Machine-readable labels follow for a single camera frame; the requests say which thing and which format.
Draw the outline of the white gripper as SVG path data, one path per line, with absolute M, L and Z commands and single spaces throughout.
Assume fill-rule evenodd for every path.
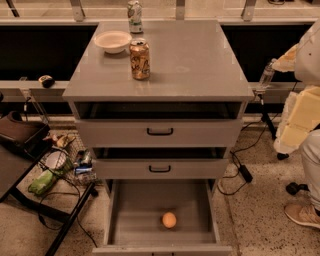
M 279 72 L 295 70 L 298 45 L 292 46 L 273 64 Z M 307 86 L 300 93 L 290 92 L 281 115 L 274 149 L 281 154 L 297 150 L 308 134 L 320 124 L 320 87 Z

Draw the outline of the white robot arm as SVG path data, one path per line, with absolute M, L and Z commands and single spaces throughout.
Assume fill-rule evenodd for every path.
M 320 20 L 309 28 L 298 44 L 276 60 L 272 68 L 293 72 L 305 85 L 300 93 L 289 93 L 274 141 L 278 153 L 290 154 L 320 124 Z

